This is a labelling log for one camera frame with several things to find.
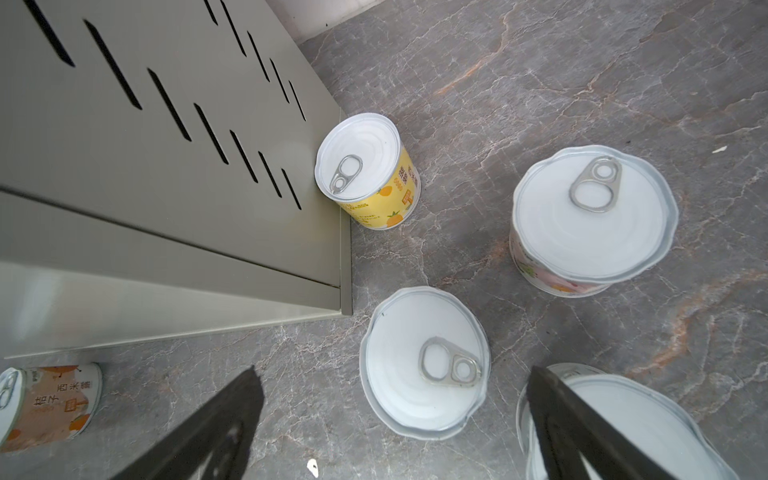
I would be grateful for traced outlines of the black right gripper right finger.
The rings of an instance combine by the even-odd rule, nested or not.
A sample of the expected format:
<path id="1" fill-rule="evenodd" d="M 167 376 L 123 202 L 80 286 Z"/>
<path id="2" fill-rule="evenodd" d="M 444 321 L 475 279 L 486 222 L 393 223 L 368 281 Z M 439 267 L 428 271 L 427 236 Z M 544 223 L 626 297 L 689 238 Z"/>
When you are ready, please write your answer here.
<path id="1" fill-rule="evenodd" d="M 550 479 L 670 479 L 549 369 L 532 368 L 527 399 Z"/>

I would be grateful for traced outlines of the pale blue label can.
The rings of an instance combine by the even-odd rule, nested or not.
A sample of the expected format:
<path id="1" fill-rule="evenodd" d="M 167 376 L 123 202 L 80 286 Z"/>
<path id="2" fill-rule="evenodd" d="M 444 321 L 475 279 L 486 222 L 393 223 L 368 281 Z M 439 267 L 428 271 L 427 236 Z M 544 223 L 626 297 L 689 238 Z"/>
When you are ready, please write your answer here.
<path id="1" fill-rule="evenodd" d="M 455 296 L 402 288 L 375 309 L 359 366 L 365 396 L 387 427 L 418 440 L 446 440 L 486 398 L 490 348 L 476 316 Z"/>

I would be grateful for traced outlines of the orange label can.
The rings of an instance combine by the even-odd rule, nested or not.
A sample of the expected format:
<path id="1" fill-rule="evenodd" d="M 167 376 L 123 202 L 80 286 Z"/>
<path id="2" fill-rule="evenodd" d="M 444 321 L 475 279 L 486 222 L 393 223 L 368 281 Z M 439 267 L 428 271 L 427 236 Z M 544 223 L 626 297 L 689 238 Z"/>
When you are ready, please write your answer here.
<path id="1" fill-rule="evenodd" d="M 82 433 L 102 394 L 96 363 L 34 368 L 1 374 L 1 451 L 26 450 Z"/>

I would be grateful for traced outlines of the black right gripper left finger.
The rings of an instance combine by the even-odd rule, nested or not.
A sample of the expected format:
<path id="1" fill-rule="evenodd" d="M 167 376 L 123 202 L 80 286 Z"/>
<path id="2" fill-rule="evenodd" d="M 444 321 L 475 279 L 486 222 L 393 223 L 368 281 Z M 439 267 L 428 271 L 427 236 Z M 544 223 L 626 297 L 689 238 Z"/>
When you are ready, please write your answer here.
<path id="1" fill-rule="evenodd" d="M 265 395 L 255 369 L 240 373 L 117 479 L 241 479 Z"/>

